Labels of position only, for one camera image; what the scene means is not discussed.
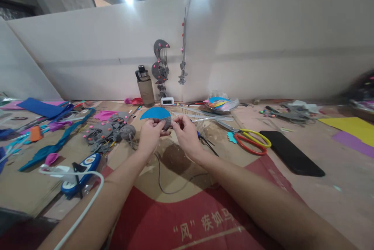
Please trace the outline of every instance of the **purple foam sheet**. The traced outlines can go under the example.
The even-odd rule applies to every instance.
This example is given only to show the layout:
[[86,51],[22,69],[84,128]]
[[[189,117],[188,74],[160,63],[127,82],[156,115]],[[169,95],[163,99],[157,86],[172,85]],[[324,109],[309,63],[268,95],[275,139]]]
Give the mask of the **purple foam sheet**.
[[345,131],[335,134],[332,139],[368,157],[374,158],[374,147],[363,143],[360,139]]

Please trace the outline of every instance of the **orange foam piece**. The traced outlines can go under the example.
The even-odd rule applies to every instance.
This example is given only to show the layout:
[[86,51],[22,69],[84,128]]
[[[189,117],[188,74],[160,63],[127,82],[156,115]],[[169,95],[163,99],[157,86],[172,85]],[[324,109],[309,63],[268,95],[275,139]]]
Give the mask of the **orange foam piece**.
[[31,142],[39,141],[42,138],[43,138],[42,132],[38,125],[30,129],[30,141]]

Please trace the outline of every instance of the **gray yarn ball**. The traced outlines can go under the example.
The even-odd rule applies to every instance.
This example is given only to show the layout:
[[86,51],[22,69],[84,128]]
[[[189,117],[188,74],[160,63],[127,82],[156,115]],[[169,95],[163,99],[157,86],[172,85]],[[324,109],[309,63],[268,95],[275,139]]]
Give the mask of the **gray yarn ball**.
[[135,137],[136,129],[133,125],[126,124],[120,129],[120,135],[123,140],[131,141]]

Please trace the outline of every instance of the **water bottle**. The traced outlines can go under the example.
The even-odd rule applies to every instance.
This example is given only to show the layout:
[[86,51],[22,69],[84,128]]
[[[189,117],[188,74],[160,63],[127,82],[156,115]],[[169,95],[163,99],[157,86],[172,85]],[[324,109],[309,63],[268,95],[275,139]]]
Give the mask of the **water bottle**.
[[140,96],[143,100],[143,105],[147,108],[151,108],[155,105],[151,77],[148,75],[148,71],[145,69],[144,65],[139,65],[138,69],[139,70],[135,71],[135,75],[138,79]]

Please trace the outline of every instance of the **blue foam semicircle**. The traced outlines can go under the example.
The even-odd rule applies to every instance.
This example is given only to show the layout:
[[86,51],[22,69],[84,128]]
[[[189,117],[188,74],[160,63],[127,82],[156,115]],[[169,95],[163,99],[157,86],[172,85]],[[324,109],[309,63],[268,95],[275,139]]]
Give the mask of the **blue foam semicircle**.
[[153,107],[145,111],[140,119],[142,120],[145,118],[157,118],[161,120],[169,116],[170,116],[170,113],[166,109],[161,108],[161,107]]
[[215,101],[217,100],[226,100],[226,101],[230,101],[230,99],[226,99],[226,98],[223,98],[223,97],[212,97],[212,98],[209,98],[209,102],[210,103],[214,103]]

